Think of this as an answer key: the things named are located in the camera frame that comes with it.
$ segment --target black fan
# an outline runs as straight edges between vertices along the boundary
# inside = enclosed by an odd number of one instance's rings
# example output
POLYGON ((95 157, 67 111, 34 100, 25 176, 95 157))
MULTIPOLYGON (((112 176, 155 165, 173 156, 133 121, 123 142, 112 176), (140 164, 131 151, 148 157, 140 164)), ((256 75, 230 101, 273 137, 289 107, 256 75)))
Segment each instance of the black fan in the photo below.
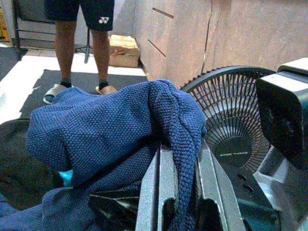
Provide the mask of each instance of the black fan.
POLYGON ((221 163, 255 172, 270 148, 261 129, 256 80, 273 71, 232 66, 208 72, 182 87, 207 117, 205 140, 221 163))

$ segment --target floor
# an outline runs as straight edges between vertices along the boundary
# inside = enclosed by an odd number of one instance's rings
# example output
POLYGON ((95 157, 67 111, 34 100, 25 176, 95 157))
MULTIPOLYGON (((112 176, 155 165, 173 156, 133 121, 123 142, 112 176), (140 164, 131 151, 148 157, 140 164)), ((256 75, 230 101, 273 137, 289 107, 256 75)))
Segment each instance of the floor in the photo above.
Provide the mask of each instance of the floor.
MULTIPOLYGON (((75 53, 72 72, 98 73, 93 55, 90 55, 87 64, 85 55, 75 53)), ((35 89, 34 86, 42 76, 44 70, 59 71, 58 61, 54 51, 29 50, 22 60, 0 82, 0 124, 17 119, 28 96, 35 89)), ((108 74, 124 76, 145 76, 142 68, 112 67, 108 74)))

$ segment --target wall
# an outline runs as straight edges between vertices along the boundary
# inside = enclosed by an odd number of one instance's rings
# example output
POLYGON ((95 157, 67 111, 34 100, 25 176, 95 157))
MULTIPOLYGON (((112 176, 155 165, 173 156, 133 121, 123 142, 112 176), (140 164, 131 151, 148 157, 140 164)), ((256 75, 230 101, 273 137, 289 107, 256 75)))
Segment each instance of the wall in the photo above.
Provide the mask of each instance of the wall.
MULTIPOLYGON (((210 0, 137 0, 135 12, 141 61, 153 79, 179 87, 201 72, 210 0), (153 12, 157 6, 172 23, 153 12)), ((228 65, 277 70, 308 56, 307 35, 307 0, 213 0, 205 71, 228 65)))
MULTIPOLYGON (((8 29, 11 37, 14 38, 13 30, 13 16, 12 16, 12 1, 2 0, 3 8, 6 13, 8 29)), ((115 0, 115 11, 114 11, 114 30, 112 34, 120 35, 132 35, 133 33, 133 21, 134 21, 134 11, 135 11, 135 0, 115 0)), ((27 21, 18 20, 18 25, 20 29, 23 30, 35 30, 39 32, 54 33, 54 25, 33 23, 27 21)), ((21 32, 21 38, 27 39, 39 39, 54 41, 54 35, 44 35, 41 33, 29 33, 21 32)), ((79 9, 77 18, 77 28, 75 34, 75 44, 86 44, 87 41, 87 27, 83 18, 81 9, 79 9)))

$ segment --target blue towel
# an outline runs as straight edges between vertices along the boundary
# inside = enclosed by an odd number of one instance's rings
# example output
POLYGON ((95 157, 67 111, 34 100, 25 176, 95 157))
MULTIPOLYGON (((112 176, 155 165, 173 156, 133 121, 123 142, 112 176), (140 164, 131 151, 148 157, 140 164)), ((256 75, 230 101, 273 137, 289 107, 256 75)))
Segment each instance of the blue towel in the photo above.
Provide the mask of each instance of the blue towel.
POLYGON ((0 230, 123 230, 96 216, 90 192, 140 188, 161 139, 171 145, 179 178, 179 209, 170 230, 194 230, 190 197, 204 122, 194 99, 167 80, 107 96, 78 88, 61 92, 54 104, 31 114, 27 148, 57 171, 73 170, 72 187, 49 191, 42 205, 24 211, 3 201, 0 230))

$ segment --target dark shorts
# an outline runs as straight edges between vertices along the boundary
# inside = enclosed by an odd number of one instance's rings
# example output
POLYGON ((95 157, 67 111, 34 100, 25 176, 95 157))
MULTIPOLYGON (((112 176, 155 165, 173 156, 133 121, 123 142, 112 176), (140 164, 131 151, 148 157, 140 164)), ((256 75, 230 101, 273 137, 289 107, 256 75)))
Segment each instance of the dark shorts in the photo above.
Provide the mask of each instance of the dark shorts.
POLYGON ((45 0, 46 17, 54 21, 76 21, 79 5, 88 28, 110 31, 113 26, 115 0, 45 0))

